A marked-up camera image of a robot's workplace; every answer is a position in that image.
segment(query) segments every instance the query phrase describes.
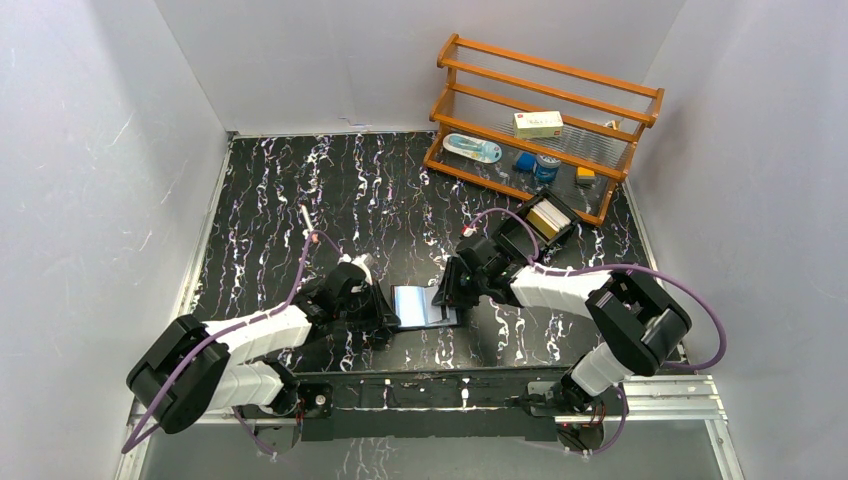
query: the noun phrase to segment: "black marble table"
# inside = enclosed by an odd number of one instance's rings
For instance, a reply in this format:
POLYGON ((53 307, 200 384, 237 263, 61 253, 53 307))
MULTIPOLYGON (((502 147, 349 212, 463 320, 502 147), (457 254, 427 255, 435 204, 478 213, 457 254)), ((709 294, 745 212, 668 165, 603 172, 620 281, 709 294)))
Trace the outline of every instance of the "black marble table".
MULTIPOLYGON (((300 205, 344 253, 374 256, 387 294, 392 285, 437 284, 462 226, 484 209, 514 208, 518 201, 422 168, 433 138, 398 133, 234 140, 195 315, 224 320, 286 298, 306 230, 300 205)), ((307 280, 337 261, 327 245, 312 252, 307 280)), ((615 192, 602 227, 578 226, 546 261, 574 268, 646 265, 623 192, 615 192)), ((569 365, 599 341, 590 320, 545 309, 519 311, 484 298, 460 327, 397 334, 340 327, 279 359, 300 372, 569 365)))

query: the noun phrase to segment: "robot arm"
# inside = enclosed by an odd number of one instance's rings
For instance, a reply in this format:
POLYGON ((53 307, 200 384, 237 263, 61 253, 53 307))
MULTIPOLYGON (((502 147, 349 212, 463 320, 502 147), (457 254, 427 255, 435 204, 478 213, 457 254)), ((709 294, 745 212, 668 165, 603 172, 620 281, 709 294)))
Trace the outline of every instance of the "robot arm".
POLYGON ((354 330, 376 330, 397 325, 370 272, 370 255, 342 261, 323 279, 305 285, 292 304, 278 313, 266 313, 201 323, 183 315, 168 326, 127 376, 127 386, 148 407, 176 366, 204 339, 238 323, 245 326, 221 336, 203 348, 183 371, 153 417, 166 433, 191 426, 205 412, 239 405, 268 407, 288 414, 304 398, 294 374, 266 355, 296 348, 326 336, 335 321, 354 330))
POLYGON ((686 312, 649 275, 635 271, 568 276, 526 265, 476 233, 451 257, 436 305, 470 308, 480 295, 517 307, 546 307, 591 318, 605 342, 581 358, 544 398, 531 404, 584 411, 610 386, 633 374, 652 376, 691 329, 686 312))

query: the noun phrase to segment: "blue container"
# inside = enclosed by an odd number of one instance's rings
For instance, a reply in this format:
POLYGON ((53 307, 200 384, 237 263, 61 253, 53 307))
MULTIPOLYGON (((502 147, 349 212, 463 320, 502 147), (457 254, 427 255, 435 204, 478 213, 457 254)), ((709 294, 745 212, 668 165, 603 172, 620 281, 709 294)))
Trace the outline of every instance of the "blue container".
POLYGON ((519 172, 532 172, 536 166, 536 156, 532 153, 521 152, 515 161, 515 169, 519 172))
POLYGON ((533 171, 540 182, 550 183, 556 178, 561 162, 547 155, 536 155, 536 168, 533 171))

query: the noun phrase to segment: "cardboard box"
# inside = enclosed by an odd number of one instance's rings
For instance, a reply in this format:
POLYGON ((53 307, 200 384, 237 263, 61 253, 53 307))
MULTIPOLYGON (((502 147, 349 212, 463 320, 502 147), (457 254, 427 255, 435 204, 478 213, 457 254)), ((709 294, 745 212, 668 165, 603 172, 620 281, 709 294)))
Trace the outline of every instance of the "cardboard box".
POLYGON ((543 138, 562 135, 562 115, 559 112, 522 112, 512 118, 515 138, 543 138))

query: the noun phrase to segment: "small box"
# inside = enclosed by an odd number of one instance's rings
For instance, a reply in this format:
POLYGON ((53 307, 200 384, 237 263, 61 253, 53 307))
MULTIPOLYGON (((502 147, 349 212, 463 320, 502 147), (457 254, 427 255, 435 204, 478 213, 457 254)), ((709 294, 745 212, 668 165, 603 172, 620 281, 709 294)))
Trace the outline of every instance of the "small box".
POLYGON ((562 115, 559 112, 522 112, 512 118, 515 138, 543 138, 562 135, 562 115))
POLYGON ((518 152, 513 168, 519 172, 532 172, 536 165, 536 156, 532 153, 518 152))
POLYGON ((577 167, 577 175, 575 180, 577 180, 578 185, 590 186, 595 183, 595 172, 589 170, 588 168, 577 167))

